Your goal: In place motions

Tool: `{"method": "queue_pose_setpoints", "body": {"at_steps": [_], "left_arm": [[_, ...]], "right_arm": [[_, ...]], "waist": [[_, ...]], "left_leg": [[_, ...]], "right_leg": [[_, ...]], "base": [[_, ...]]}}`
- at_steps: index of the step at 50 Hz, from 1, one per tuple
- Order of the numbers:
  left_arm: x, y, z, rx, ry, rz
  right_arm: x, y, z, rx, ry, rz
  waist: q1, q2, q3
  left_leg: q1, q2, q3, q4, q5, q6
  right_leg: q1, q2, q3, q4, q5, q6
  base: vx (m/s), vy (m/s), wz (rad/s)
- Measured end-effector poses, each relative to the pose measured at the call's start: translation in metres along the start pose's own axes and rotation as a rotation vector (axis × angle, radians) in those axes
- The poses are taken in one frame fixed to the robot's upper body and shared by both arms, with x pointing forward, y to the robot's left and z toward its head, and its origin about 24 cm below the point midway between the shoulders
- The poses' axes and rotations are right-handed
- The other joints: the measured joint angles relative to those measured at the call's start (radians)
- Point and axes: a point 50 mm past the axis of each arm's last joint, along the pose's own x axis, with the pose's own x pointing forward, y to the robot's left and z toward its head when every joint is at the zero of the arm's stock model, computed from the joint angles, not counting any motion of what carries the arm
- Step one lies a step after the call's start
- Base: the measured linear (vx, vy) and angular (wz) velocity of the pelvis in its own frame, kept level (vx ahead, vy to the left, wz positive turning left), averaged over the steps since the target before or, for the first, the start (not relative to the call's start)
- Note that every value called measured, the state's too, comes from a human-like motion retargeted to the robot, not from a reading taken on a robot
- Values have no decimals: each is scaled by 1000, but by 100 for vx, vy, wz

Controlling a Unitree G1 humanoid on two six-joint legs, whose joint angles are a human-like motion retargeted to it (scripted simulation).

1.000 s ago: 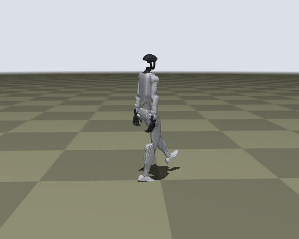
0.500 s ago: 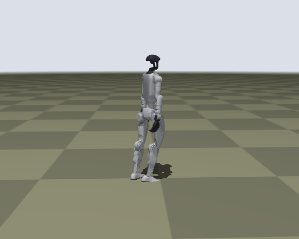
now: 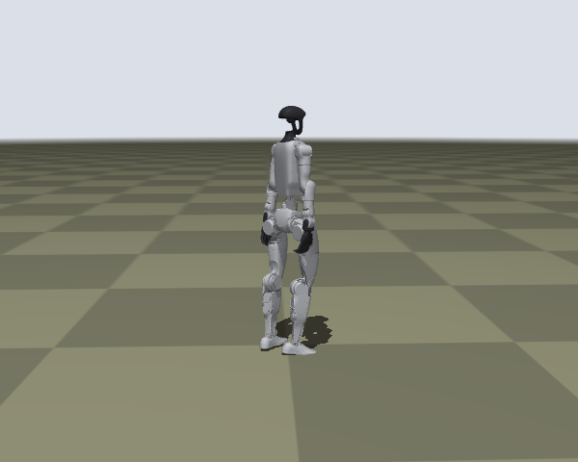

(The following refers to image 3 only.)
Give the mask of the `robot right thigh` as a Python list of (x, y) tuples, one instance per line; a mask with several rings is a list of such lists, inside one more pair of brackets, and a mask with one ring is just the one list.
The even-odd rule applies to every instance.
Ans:
[[(302, 234), (304, 232), (304, 230), (302, 230), (302, 219), (300, 218), (294, 219), (292, 222), (292, 228), (293, 228), (292, 229), (293, 237), (295, 238), (295, 240), (300, 241), (302, 238)], [(294, 295), (294, 286), (298, 282), (304, 282), (308, 286), (309, 291), (316, 276), (319, 261), (319, 243), (315, 226), (314, 230), (311, 231), (311, 233), (313, 239), (312, 245), (305, 253), (303, 254), (299, 253), (302, 277), (291, 282), (290, 292), (292, 295)]]

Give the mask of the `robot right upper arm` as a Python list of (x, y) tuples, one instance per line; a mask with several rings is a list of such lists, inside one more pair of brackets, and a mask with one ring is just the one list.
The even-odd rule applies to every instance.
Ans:
[(302, 193), (304, 193), (306, 183), (311, 181), (309, 180), (309, 176), (311, 173), (311, 158), (312, 158), (311, 146), (307, 144), (296, 143), (295, 156), (298, 159), (300, 190)]

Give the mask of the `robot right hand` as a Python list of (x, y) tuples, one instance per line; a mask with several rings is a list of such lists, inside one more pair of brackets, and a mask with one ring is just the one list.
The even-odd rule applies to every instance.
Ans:
[(305, 219), (303, 221), (303, 225), (302, 225), (302, 230), (304, 230), (303, 234), (302, 234), (302, 238), (301, 238), (301, 243), (299, 245), (299, 248), (294, 249), (293, 251), (295, 251), (296, 253), (300, 253), (303, 254), (306, 251), (308, 251), (309, 247), (312, 245), (312, 233), (311, 231), (314, 230), (313, 228), (308, 228), (308, 220)]

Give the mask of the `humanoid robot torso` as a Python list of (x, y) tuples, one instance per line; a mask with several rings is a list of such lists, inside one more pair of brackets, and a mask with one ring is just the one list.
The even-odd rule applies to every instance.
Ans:
[[(298, 137), (297, 137), (298, 138)], [(294, 219), (302, 219), (302, 212), (298, 212), (298, 199), (294, 195), (304, 195), (300, 190), (298, 159), (295, 156), (297, 141), (277, 142), (274, 150), (276, 191), (279, 195), (287, 195), (282, 201), (281, 209), (276, 209), (274, 227), (284, 233), (292, 233)], [(292, 196), (293, 197), (292, 197)], [(298, 202), (298, 203), (295, 203)]]

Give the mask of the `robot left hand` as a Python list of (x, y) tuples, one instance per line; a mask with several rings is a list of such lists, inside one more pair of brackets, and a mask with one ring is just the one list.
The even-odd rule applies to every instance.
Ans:
[[(265, 212), (265, 213), (264, 213), (264, 216), (263, 216), (263, 222), (264, 222), (265, 220), (267, 220), (267, 218), (268, 218), (268, 214), (267, 214), (267, 212)], [(266, 237), (266, 236), (267, 236), (267, 237)], [(266, 234), (264, 233), (263, 227), (262, 227), (262, 229), (261, 229), (261, 242), (262, 242), (263, 244), (265, 244), (265, 245), (268, 245), (269, 239), (271, 239), (271, 237), (272, 237), (272, 236), (268, 236), (268, 235), (266, 235)], [(263, 239), (264, 239), (264, 240), (263, 240)], [(267, 239), (267, 241), (266, 241), (266, 239)]]

